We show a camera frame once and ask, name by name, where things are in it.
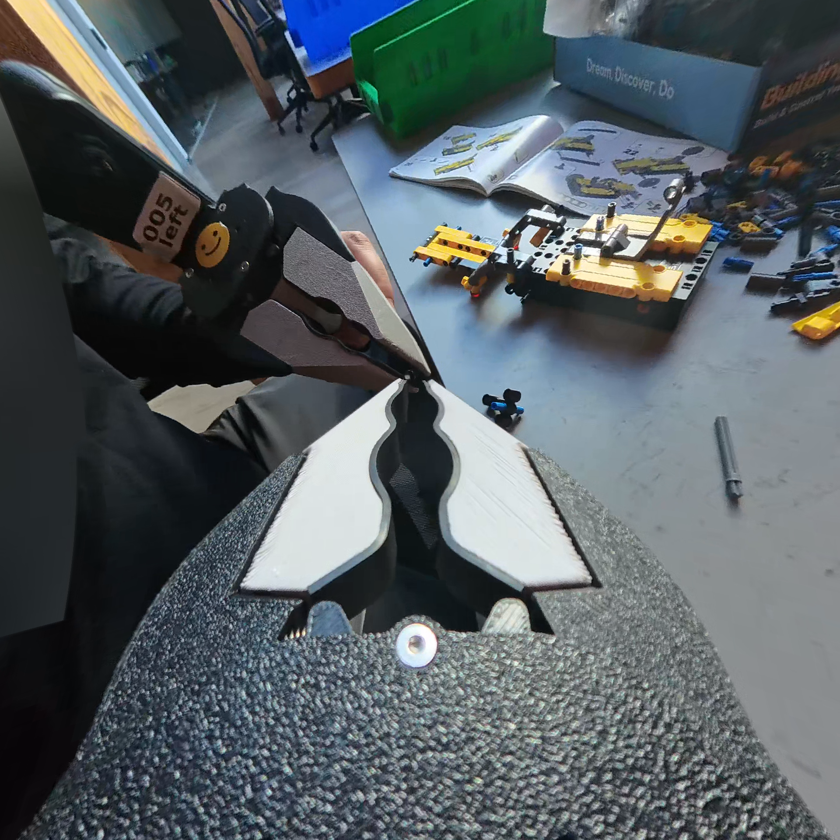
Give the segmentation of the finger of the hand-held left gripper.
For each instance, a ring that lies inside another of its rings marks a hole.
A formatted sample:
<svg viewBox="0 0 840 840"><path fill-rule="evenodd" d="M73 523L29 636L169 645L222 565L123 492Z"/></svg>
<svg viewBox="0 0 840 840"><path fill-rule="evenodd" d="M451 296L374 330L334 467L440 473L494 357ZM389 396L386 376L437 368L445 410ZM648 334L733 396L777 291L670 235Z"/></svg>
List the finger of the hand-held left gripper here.
<svg viewBox="0 0 840 840"><path fill-rule="evenodd" d="M434 377L415 332L354 259L340 231L314 203L275 187L266 200L281 240L281 280L269 299L399 374Z"/></svg>
<svg viewBox="0 0 840 840"><path fill-rule="evenodd" d="M239 331L256 347L287 364L300 376L362 389L384 389L404 376L269 299L248 312Z"/></svg>

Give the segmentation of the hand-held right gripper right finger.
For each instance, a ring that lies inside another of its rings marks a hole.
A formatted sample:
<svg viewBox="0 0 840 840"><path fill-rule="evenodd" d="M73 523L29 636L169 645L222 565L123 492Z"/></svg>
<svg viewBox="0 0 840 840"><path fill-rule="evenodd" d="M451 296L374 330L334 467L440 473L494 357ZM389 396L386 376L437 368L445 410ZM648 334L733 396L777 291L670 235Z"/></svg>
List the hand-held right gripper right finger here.
<svg viewBox="0 0 840 840"><path fill-rule="evenodd" d="M584 589L593 577L551 500L527 447L435 381L433 428L451 458L438 506L446 572L514 592Z"/></svg>

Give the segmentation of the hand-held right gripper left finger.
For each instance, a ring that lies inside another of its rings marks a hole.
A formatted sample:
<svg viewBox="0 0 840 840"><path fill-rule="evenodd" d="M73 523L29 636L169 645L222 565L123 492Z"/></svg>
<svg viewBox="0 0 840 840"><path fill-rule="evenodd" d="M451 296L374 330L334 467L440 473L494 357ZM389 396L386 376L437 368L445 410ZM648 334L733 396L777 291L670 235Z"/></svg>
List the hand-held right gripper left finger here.
<svg viewBox="0 0 840 840"><path fill-rule="evenodd" d="M395 381L305 450L239 590L287 599L378 599L396 573L387 483L405 381Z"/></svg>

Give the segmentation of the black connector piece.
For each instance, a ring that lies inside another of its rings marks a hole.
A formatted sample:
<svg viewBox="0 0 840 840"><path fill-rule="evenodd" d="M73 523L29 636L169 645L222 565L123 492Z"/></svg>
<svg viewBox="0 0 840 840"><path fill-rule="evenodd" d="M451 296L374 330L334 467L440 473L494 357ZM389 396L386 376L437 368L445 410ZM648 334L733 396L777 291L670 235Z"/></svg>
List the black connector piece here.
<svg viewBox="0 0 840 840"><path fill-rule="evenodd" d="M507 388L502 395L484 394L482 404L486 408L486 414L496 425L510 429L519 423L524 414L524 408L520 405L521 399L520 392Z"/></svg>

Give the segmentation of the black axle rod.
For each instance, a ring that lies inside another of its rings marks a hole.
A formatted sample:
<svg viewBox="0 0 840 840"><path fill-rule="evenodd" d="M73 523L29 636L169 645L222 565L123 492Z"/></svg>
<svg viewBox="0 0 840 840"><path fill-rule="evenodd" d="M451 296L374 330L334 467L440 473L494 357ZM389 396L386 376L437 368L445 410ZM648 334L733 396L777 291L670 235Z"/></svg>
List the black axle rod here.
<svg viewBox="0 0 840 840"><path fill-rule="evenodd" d="M726 496L730 502L737 503L743 495L742 477L734 451L728 418L723 415L717 416L713 424L713 430L721 462Z"/></svg>

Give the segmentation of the person's left forearm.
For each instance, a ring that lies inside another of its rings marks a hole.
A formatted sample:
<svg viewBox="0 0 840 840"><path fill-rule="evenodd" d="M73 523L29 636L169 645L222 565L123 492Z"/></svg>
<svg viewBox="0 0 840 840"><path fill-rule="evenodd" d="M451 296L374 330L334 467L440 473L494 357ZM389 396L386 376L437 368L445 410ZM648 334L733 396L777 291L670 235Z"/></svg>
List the person's left forearm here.
<svg viewBox="0 0 840 840"><path fill-rule="evenodd" d="M93 234L44 214L74 333L81 392L225 386L285 376L291 368L238 334L217 329L186 306L182 288L146 275Z"/></svg>

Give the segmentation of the grey desk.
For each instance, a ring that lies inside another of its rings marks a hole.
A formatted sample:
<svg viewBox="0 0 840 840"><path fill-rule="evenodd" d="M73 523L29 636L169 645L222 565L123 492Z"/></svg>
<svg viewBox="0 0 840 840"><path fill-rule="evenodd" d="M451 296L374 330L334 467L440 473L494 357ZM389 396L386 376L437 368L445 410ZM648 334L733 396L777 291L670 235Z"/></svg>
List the grey desk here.
<svg viewBox="0 0 840 840"><path fill-rule="evenodd" d="M477 406L519 389L519 437L644 542L694 606L765 747L838 837L838 342L809 343L715 260L674 332L516 297L410 262L437 224L498 236L513 194L397 181L392 166L452 124L549 114L665 129L564 90L544 73L402 143L363 118L333 139L447 388ZM715 418L742 477L726 496Z"/></svg>

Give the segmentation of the person's left hand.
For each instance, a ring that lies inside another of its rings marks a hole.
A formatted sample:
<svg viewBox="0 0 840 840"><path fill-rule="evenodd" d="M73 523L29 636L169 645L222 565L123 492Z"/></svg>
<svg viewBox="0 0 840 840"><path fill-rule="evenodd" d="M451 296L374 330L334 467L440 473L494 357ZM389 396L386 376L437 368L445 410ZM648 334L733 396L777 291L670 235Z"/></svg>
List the person's left hand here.
<svg viewBox="0 0 840 840"><path fill-rule="evenodd" d="M354 259L367 271L390 305L395 307L392 279L370 239L361 231L344 230L341 238Z"/></svg>

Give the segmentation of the black office chair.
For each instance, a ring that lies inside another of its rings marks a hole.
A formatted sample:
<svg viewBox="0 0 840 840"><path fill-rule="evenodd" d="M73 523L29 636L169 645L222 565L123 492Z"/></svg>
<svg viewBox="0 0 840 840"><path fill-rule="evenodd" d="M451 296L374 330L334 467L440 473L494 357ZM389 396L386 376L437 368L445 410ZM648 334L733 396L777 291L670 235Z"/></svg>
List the black office chair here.
<svg viewBox="0 0 840 840"><path fill-rule="evenodd" d="M310 149L319 152L318 136L327 128L336 131L368 113L354 81L350 61L345 60L319 73L307 75L306 61L301 61L303 48L296 48L288 34L284 17L272 2L235 2L241 29L247 35L249 47L260 76L266 83L277 77L288 79L290 87L286 103L269 95L269 118L275 121L280 134L285 133L284 122L293 115L295 130L303 133L302 116L312 104L323 104L326 112L310 134Z"/></svg>

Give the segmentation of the person's black jacket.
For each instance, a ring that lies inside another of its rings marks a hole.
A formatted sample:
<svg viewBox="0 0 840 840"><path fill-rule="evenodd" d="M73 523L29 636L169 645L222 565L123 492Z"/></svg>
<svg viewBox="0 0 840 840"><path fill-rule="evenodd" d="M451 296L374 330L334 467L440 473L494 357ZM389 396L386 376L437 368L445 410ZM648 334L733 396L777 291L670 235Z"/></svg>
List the person's black jacket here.
<svg viewBox="0 0 840 840"><path fill-rule="evenodd" d="M79 742L162 586L267 472L236 447L153 412L125 376L80 339L75 345L85 433L64 673Z"/></svg>

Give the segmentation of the open instruction booklet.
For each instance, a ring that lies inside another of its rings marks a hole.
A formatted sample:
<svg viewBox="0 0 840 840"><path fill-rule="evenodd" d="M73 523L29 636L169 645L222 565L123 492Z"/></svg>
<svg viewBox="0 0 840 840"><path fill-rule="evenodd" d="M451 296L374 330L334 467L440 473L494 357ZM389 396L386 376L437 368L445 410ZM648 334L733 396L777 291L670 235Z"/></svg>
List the open instruction booklet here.
<svg viewBox="0 0 840 840"><path fill-rule="evenodd" d="M695 140L670 139L580 121L568 129L547 115L495 127L455 125L394 166L390 177L474 191L517 193L573 214L658 215L675 179L724 167L728 153Z"/></svg>

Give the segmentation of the green plastic bin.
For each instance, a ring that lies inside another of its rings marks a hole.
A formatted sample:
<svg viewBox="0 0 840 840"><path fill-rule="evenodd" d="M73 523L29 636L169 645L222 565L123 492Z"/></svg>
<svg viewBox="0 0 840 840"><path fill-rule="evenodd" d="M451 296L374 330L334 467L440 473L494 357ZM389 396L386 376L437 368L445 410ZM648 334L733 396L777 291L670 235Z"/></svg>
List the green plastic bin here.
<svg viewBox="0 0 840 840"><path fill-rule="evenodd" d="M549 68L545 1L418 1L350 37L356 87L402 140Z"/></svg>

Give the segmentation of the blue plastic bin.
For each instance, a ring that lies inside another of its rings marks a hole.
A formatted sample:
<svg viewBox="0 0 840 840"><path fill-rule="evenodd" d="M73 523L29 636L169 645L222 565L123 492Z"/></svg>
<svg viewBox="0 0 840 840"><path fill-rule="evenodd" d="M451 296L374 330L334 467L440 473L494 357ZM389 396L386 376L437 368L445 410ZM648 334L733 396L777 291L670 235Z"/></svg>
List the blue plastic bin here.
<svg viewBox="0 0 840 840"><path fill-rule="evenodd" d="M321 61L350 48L353 33L409 5L410 1L282 1L292 44Z"/></svg>

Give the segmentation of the yellow grey brick vehicle model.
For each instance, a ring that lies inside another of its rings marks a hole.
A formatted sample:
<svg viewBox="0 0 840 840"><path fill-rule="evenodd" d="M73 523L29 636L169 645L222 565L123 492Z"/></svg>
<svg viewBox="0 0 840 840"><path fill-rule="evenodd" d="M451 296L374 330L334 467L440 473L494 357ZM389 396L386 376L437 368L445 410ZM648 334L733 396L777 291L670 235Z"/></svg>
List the yellow grey brick vehicle model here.
<svg viewBox="0 0 840 840"><path fill-rule="evenodd" d="M694 214L661 216L606 211L573 225L550 206L531 209L499 238L436 226L410 257L424 266L464 269L460 284L474 299L490 280L521 302L673 330L711 265L716 228Z"/></svg>

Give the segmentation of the clear plastic bag of parts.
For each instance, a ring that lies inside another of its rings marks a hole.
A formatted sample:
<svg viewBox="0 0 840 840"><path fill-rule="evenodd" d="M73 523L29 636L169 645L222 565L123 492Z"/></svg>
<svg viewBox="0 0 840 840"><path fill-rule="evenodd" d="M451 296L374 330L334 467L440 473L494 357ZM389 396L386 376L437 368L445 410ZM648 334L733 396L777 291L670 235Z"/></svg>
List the clear plastic bag of parts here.
<svg viewBox="0 0 840 840"><path fill-rule="evenodd" d="M653 1L547 1L542 31L554 38L632 39Z"/></svg>

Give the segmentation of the blue cardboard kit box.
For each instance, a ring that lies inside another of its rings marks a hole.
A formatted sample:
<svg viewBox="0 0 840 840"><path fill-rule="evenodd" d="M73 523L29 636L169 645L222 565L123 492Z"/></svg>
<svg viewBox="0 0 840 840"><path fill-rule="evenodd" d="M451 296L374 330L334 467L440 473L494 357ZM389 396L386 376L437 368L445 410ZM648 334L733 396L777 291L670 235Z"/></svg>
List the blue cardboard kit box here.
<svg viewBox="0 0 840 840"><path fill-rule="evenodd" d="M838 120L838 1L654 1L633 38L554 38L567 88L719 149Z"/></svg>

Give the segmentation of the pile of loose building pieces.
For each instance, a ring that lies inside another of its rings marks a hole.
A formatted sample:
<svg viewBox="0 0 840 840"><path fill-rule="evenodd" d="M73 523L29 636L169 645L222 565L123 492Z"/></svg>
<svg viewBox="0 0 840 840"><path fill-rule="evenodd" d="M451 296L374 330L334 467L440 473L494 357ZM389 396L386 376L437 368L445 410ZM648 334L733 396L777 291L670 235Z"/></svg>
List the pile of loose building pieces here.
<svg viewBox="0 0 840 840"><path fill-rule="evenodd" d="M691 183L679 218L710 226L720 268L791 318L800 339L824 343L839 329L838 141L732 156Z"/></svg>

